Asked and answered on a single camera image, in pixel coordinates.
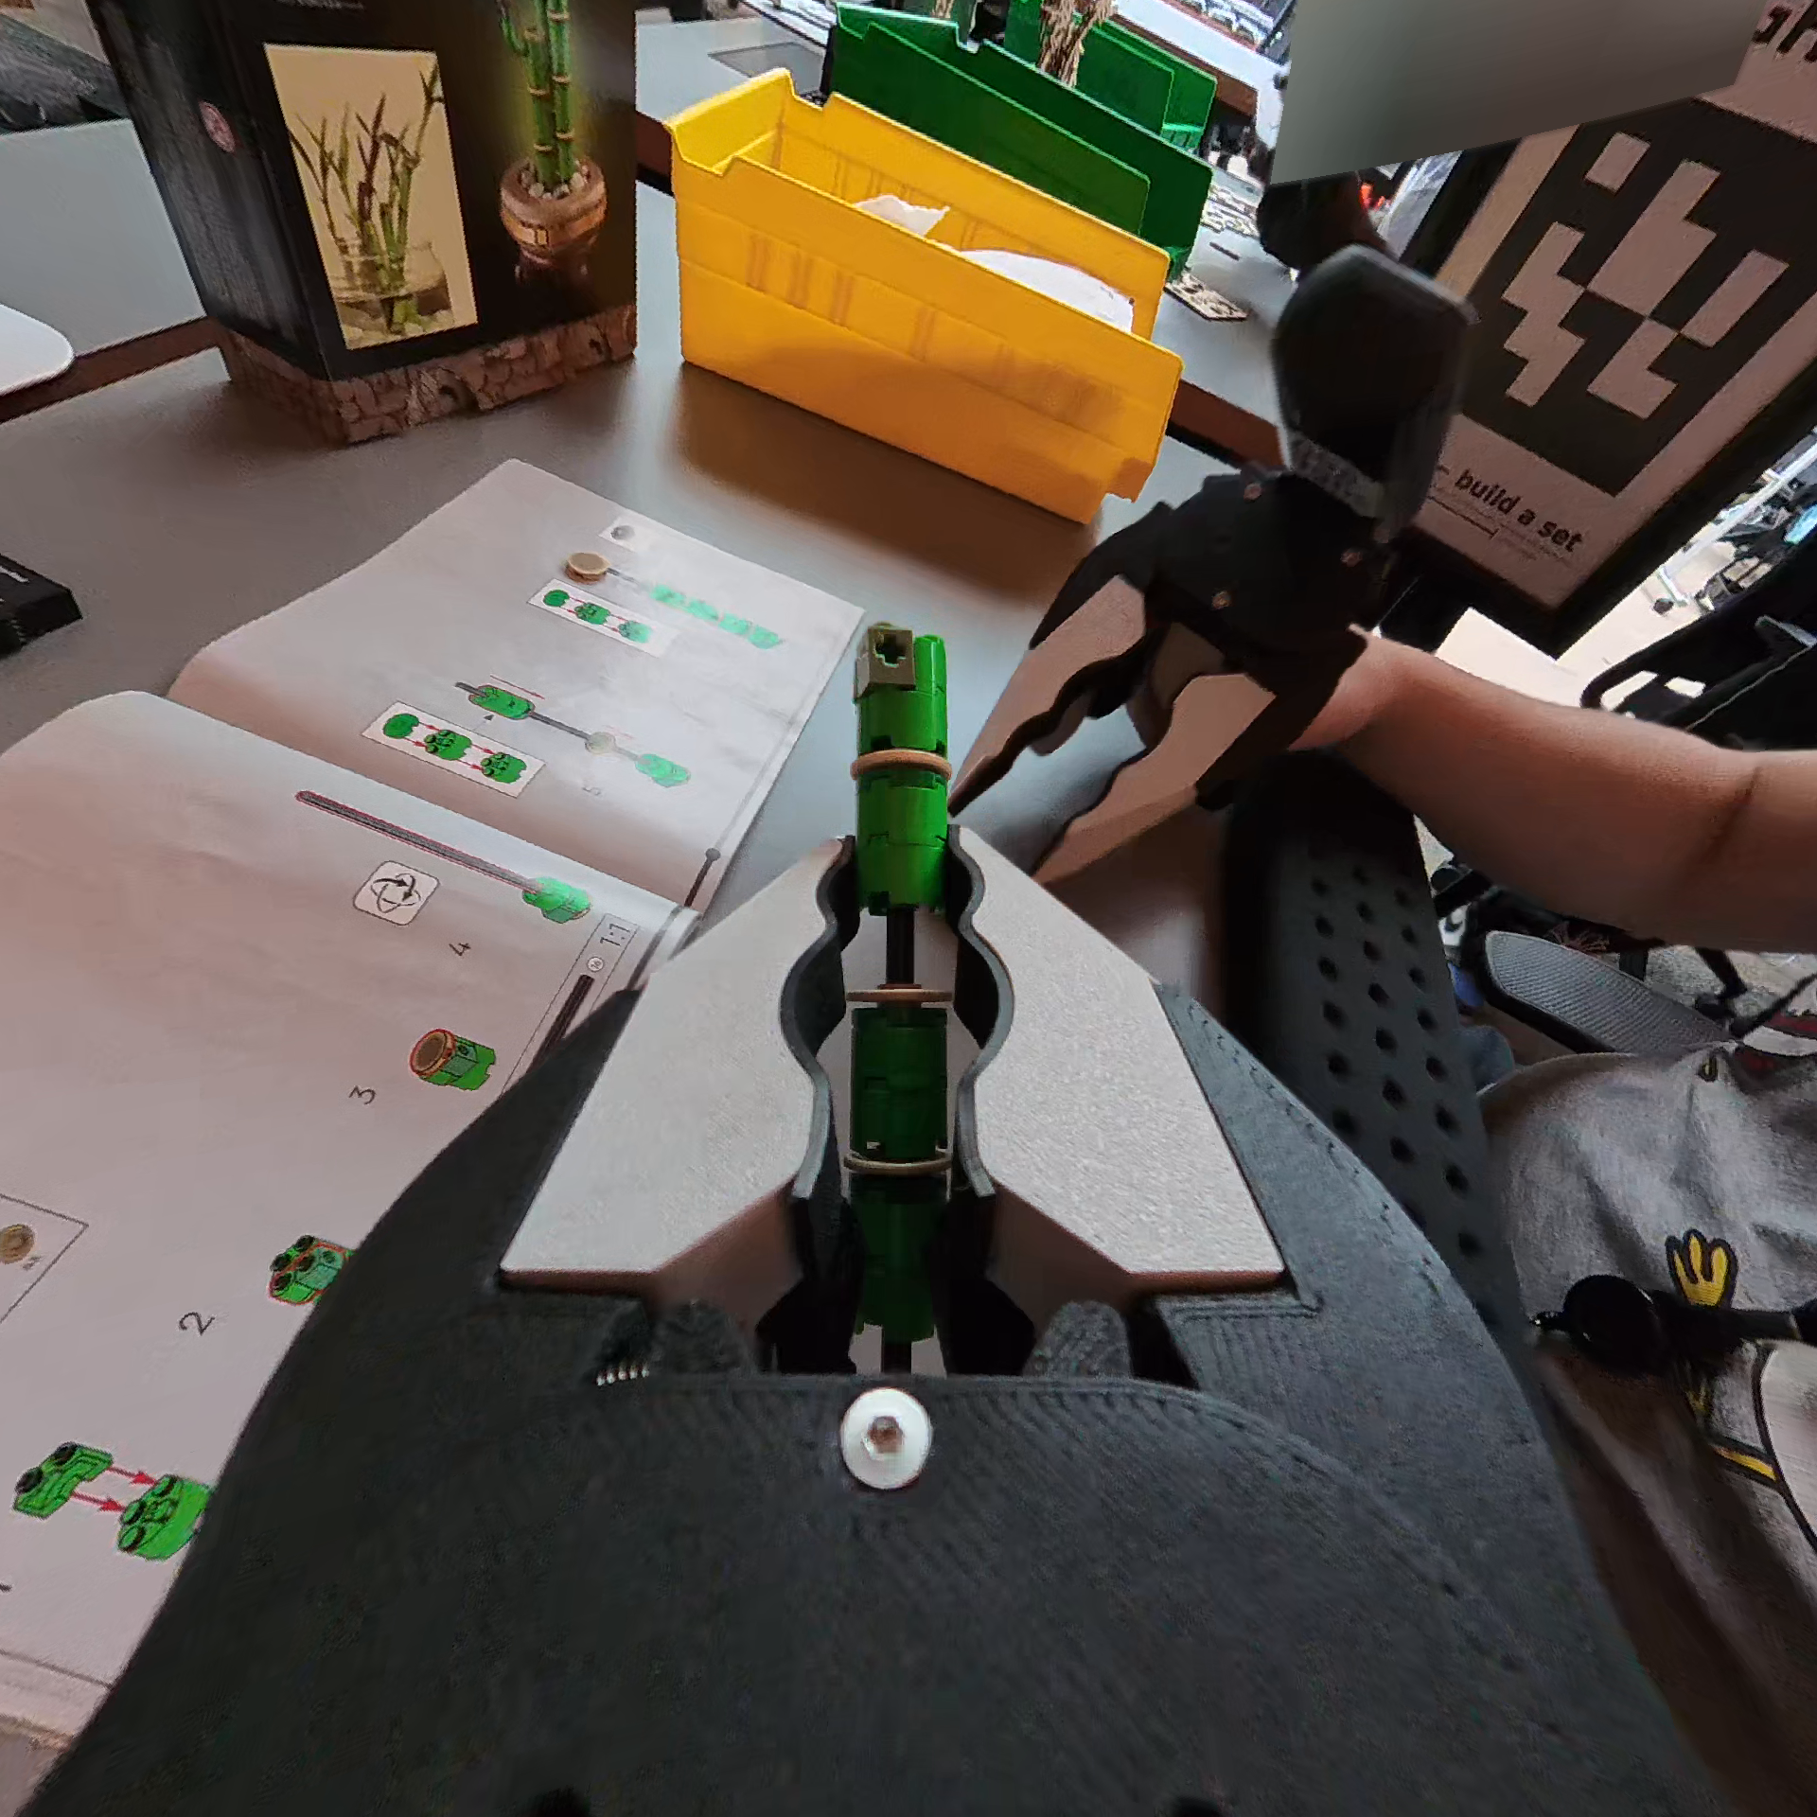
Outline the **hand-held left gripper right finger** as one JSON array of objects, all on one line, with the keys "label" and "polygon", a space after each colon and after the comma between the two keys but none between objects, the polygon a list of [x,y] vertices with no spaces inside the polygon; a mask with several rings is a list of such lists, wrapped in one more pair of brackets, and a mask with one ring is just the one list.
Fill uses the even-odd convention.
[{"label": "hand-held left gripper right finger", "polygon": [[981,1042],[971,1144],[988,1270],[1011,1300],[1271,1290],[1273,1233],[1150,974],[969,830],[966,932],[1004,1033]]}]

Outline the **black flat object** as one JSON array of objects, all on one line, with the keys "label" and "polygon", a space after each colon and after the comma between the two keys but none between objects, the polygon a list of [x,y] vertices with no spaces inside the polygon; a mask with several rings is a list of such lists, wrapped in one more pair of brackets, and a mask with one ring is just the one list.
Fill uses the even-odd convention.
[{"label": "black flat object", "polygon": [[0,577],[3,660],[82,620],[81,604],[67,584],[38,574],[6,555],[0,560]]}]

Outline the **green toy bamboo stalk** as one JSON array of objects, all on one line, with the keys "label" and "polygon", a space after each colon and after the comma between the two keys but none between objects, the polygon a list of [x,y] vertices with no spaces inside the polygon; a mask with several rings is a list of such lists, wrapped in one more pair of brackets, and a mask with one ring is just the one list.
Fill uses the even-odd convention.
[{"label": "green toy bamboo stalk", "polygon": [[883,921],[880,987],[852,1006],[848,1176],[864,1244],[860,1328],[885,1374],[905,1374],[936,1332],[930,1276],[949,1176],[947,995],[920,977],[917,930],[940,909],[947,841],[942,639],[875,624],[853,669],[858,906]]}]

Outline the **yellow plastic bin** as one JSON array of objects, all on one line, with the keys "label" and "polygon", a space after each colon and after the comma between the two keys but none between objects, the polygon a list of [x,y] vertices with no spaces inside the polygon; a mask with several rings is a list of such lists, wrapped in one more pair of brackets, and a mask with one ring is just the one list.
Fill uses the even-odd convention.
[{"label": "yellow plastic bin", "polygon": [[[1085,524],[1144,489],[1180,357],[1160,247],[848,98],[767,73],[667,123],[686,362]],[[928,244],[855,212],[947,206]],[[1135,303],[1118,332],[961,258],[1061,261]]]}]

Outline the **open instruction booklet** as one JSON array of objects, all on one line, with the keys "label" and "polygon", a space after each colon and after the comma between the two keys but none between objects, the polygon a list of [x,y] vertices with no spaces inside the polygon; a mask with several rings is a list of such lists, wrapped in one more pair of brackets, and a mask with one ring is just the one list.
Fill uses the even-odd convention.
[{"label": "open instruction booklet", "polygon": [[711,904],[861,610],[507,461],[2,770],[3,1727],[397,1193]]}]

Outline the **white rounded seat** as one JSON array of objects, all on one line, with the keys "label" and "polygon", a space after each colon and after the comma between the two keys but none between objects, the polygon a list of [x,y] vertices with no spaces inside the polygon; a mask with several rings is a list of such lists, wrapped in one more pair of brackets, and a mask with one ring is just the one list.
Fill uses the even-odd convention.
[{"label": "white rounded seat", "polygon": [[21,395],[65,375],[74,364],[72,343],[31,314],[0,306],[0,395]]}]

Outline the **person's right forearm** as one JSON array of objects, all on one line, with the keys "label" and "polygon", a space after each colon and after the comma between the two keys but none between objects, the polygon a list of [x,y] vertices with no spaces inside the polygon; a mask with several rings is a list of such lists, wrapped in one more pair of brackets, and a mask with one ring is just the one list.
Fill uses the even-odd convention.
[{"label": "person's right forearm", "polygon": [[1292,743],[1336,750],[1495,884],[1669,943],[1815,950],[1815,758],[1513,693],[1398,642]]}]

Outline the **bamboo picture toy box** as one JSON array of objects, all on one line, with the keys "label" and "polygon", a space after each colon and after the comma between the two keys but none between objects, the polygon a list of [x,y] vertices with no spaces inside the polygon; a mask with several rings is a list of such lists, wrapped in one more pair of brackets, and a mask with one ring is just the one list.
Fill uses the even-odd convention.
[{"label": "bamboo picture toy box", "polygon": [[99,2],[231,379],[334,446],[636,348],[636,7]]}]

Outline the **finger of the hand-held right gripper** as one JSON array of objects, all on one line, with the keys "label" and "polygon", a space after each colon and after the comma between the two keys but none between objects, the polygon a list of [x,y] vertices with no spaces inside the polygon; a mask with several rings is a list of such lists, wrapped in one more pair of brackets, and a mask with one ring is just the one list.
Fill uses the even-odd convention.
[{"label": "finger of the hand-held right gripper", "polygon": [[1140,593],[1112,578],[1024,652],[951,782],[963,832],[1101,856],[1159,823],[1160,758],[1128,715],[1148,642]]},{"label": "finger of the hand-held right gripper", "polygon": [[1034,880],[1064,881],[1190,808],[1203,780],[1275,704],[1268,688],[1238,673],[1190,678],[1156,740],[1120,765],[1093,808],[1069,822]]}]

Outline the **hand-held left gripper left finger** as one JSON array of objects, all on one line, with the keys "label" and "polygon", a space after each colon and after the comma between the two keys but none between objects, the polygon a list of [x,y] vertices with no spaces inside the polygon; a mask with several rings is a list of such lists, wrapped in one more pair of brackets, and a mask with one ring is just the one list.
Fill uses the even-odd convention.
[{"label": "hand-held left gripper left finger", "polygon": [[853,840],[804,856],[653,974],[504,1252],[513,1287],[707,1304],[754,1330],[841,1291],[822,1060],[848,1018]]}]

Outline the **black patterned sign board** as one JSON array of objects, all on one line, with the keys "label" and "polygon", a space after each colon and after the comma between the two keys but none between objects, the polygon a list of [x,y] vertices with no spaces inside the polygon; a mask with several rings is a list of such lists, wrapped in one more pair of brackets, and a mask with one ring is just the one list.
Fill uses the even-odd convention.
[{"label": "black patterned sign board", "polygon": [[1712,94],[1518,145],[1437,282],[1475,314],[1418,529],[1540,615],[1813,368],[1813,4]]}]

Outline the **grey desk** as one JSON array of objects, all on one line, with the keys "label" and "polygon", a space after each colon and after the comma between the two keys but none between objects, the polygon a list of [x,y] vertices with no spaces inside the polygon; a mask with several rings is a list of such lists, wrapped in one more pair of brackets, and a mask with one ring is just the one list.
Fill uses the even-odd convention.
[{"label": "grey desk", "polygon": [[[1076,560],[1215,469],[1166,440],[1135,505],[1109,505],[1088,527],[1042,513],[683,362],[675,215],[648,188],[638,237],[635,356],[497,413],[332,449],[225,378],[154,375],[6,428],[3,552],[74,582],[87,618],[74,649],[11,663],[21,676],[3,676],[3,753],[91,698],[166,695],[198,650],[347,574],[494,467],[522,461],[853,602],[860,626],[942,634],[960,760]],[[849,693],[852,650],[704,914],[624,987],[647,985],[714,915],[852,830]],[[573,1035],[598,1033],[607,999],[624,987]],[[76,1735],[3,1727],[3,1774],[25,1777],[3,1785],[3,1813],[26,1804]]]}]

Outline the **green plastic bin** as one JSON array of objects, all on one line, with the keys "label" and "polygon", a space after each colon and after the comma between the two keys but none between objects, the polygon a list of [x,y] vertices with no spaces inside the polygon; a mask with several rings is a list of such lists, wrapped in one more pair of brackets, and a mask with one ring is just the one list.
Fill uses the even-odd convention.
[{"label": "green plastic bin", "polygon": [[998,45],[909,13],[836,10],[823,88],[1160,247],[1187,274],[1210,169]]}]

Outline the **black perforated chair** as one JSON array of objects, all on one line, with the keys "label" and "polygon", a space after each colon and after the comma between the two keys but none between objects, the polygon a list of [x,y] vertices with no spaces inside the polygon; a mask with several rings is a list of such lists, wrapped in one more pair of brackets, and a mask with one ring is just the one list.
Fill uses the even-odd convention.
[{"label": "black perforated chair", "polygon": [[1271,762],[1230,809],[1222,914],[1230,1031],[1388,1188],[1534,1394],[1413,816],[1344,760]]}]

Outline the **person's grey printed shirt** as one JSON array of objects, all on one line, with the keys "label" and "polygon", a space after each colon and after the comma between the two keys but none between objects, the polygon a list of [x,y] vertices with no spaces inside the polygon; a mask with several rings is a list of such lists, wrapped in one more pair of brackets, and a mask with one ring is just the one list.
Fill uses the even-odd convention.
[{"label": "person's grey printed shirt", "polygon": [[[1519,1301],[1591,1276],[1691,1307],[1815,1287],[1813,1016],[1684,1058],[1583,1057],[1485,1097]],[[1661,1378],[1534,1357],[1565,1480],[1642,1665],[1736,1813],[1815,1810],[1815,1365],[1747,1343]]]}]

